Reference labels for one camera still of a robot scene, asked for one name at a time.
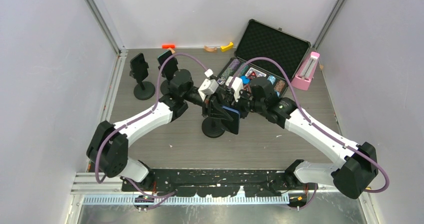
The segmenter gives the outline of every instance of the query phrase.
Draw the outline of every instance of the foam padding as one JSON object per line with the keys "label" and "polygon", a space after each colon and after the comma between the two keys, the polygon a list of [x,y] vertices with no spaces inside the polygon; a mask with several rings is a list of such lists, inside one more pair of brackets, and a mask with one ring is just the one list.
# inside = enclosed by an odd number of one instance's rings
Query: foam padding
{"label": "foam padding", "polygon": [[[273,59],[292,78],[310,46],[307,41],[250,20],[235,55],[246,61],[255,57]],[[279,69],[268,61],[255,61],[252,64],[284,78]]]}

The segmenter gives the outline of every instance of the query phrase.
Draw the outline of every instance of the round base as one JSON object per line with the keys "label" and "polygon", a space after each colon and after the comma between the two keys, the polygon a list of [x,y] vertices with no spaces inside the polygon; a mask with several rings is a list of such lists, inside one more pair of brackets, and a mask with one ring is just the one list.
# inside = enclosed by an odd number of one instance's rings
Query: round base
{"label": "round base", "polygon": [[148,100],[155,94],[155,86],[149,81],[143,81],[144,90],[137,84],[134,87],[134,96],[139,100]]}
{"label": "round base", "polygon": [[201,124],[201,130],[203,134],[209,138],[218,138],[225,132],[225,130],[221,128],[221,123],[219,120],[206,117],[206,119]]}
{"label": "round base", "polygon": [[160,86],[160,92],[163,94],[163,95],[167,95],[169,92],[170,92],[170,84],[169,84],[169,81],[168,80],[164,80],[163,82],[162,82],[162,84],[160,84],[161,86]]}

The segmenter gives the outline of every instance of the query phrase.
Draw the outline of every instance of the red object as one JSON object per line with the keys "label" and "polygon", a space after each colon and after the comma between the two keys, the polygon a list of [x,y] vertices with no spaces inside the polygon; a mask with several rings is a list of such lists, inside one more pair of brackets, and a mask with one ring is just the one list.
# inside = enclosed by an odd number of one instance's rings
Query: red object
{"label": "red object", "polygon": [[256,78],[256,77],[257,76],[256,76],[256,73],[254,71],[248,76],[249,79],[253,79],[253,78]]}
{"label": "red object", "polygon": [[175,48],[175,45],[162,45],[162,49]]}
{"label": "red object", "polygon": [[243,89],[248,91],[248,92],[252,92],[251,86],[249,84],[246,84],[245,86],[243,86]]}

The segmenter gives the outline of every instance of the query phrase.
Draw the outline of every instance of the white wall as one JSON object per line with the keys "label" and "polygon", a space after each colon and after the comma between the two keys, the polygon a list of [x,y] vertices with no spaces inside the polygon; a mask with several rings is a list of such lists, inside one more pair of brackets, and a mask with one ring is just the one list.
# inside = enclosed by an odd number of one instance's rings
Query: white wall
{"label": "white wall", "polygon": [[0,222],[63,223],[115,54],[84,0],[0,0]]}
{"label": "white wall", "polygon": [[128,49],[237,44],[249,19],[315,42],[336,0],[96,0]]}
{"label": "white wall", "polygon": [[[382,223],[424,219],[424,0],[347,0],[319,47],[343,134],[377,148]],[[373,188],[383,185],[381,175]]]}

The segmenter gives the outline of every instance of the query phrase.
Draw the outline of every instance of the pink stand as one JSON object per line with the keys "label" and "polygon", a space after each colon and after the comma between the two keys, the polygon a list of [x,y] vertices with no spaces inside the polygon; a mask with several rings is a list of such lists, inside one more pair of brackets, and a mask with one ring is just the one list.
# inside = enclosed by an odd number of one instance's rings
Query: pink stand
{"label": "pink stand", "polygon": [[308,90],[309,85],[314,78],[315,68],[318,65],[318,58],[320,54],[317,52],[311,52],[309,58],[306,58],[305,61],[300,66],[291,85],[300,90]]}

